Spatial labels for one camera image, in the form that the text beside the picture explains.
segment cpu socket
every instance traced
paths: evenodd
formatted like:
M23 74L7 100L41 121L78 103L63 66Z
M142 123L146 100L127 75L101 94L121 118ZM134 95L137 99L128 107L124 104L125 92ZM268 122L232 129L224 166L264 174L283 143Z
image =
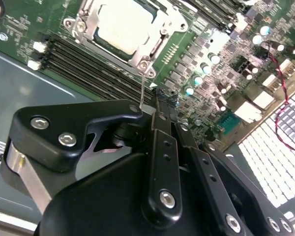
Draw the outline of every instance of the cpu socket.
M65 28L77 43L135 75L154 78L153 63L174 32L188 23L167 0L83 0Z

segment silver metal plate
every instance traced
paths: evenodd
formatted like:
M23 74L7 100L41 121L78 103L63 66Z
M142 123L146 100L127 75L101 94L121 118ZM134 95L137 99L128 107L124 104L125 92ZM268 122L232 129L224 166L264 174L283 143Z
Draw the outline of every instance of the silver metal plate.
M166 8L166 11L159 9L150 0L147 1L154 8L158 8L157 14L148 31L147 42L140 45L128 61L123 60L94 40L94 34L100 21L99 11L102 5L107 4L107 0L84 0L77 17L75 19L65 18L63 25L76 39L77 43L83 44L134 75L144 74L146 78L154 78L156 71L153 68L153 63L170 37L174 32L186 32L188 30L188 23L176 6L167 0L157 1Z

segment red wire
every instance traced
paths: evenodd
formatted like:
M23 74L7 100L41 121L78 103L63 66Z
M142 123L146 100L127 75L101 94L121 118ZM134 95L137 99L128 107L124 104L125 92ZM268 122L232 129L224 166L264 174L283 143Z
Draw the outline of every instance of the red wire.
M285 111L286 107L289 105L289 95L287 93L287 88L286 88L286 84L285 84L285 78L284 75L280 69L280 64L278 62L278 60L272 55L269 54L271 60L276 64L277 67L277 71L279 73L279 77L282 81L282 89L285 95L285 102L284 102L284 106L280 109L280 111L278 112L278 114L276 115L275 118L275 135L278 138L278 140L283 143L287 148L289 148L290 150L295 151L295 148L293 148L292 146L288 145L287 143L284 142L284 140L281 138L281 136L278 134L278 128L279 128L279 120L280 120L280 115Z

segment motherboard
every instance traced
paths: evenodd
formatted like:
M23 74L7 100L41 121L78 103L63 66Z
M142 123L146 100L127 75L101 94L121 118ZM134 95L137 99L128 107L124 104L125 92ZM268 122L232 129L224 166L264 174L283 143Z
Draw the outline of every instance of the motherboard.
M0 51L95 101L162 89L225 148L292 81L295 0L0 0Z

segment screw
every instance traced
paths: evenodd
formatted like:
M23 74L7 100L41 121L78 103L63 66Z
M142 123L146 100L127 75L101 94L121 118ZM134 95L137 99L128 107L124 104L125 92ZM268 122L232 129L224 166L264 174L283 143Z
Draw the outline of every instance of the screw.
M133 112L139 112L139 109L136 106L130 105L129 107L130 107L130 110L132 110Z
M71 23L71 21L65 21L65 22L64 22L64 25L65 25L66 27L70 27L70 26L72 25L72 23Z
M0 33L0 40L6 42L8 41L9 37L5 33Z
M159 117L160 117L162 120L166 120L166 117L163 116L163 115L159 115Z
M188 131L188 128L184 124L181 124L180 126L184 131Z
M215 147L212 144L208 144L207 145L209 149L211 149L212 151L215 151Z
M159 194L159 198L160 198L162 204L164 204L164 206L166 206L167 208L174 208L175 198L173 197L173 195L170 192L162 191Z
M147 63L144 61L140 63L140 68L143 70L145 70L147 68L147 66L148 66Z
M85 23L83 21L79 21L77 23L77 30L78 32L82 33L86 30L87 26L85 25Z
M270 217L267 219L270 226L276 231L276 232L280 232L280 227L278 226L278 224L273 220L271 219Z
M35 117L30 120L30 124L35 129L47 129L49 126L49 122L41 117Z
M291 229L290 225L288 223L286 223L286 221L283 219L280 219L280 221L283 225L283 228L286 229L287 232L291 233L292 229Z
M240 232L240 224L232 215L226 215L226 222L235 233Z
M77 143L77 139L75 138L75 136L70 133L60 134L58 137L58 141L66 147L73 147Z

